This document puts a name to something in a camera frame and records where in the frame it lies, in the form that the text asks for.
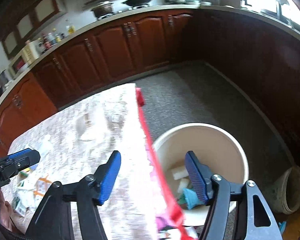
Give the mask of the person's left hand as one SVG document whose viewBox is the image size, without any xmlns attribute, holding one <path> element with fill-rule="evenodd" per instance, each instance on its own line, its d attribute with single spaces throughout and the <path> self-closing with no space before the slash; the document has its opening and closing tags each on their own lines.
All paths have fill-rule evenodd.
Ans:
<svg viewBox="0 0 300 240">
<path fill-rule="evenodd" d="M 4 195 L 0 189 L 0 222 L 9 231 L 12 231 L 11 214 L 13 209 L 9 202 L 4 198 Z"/>
</svg>

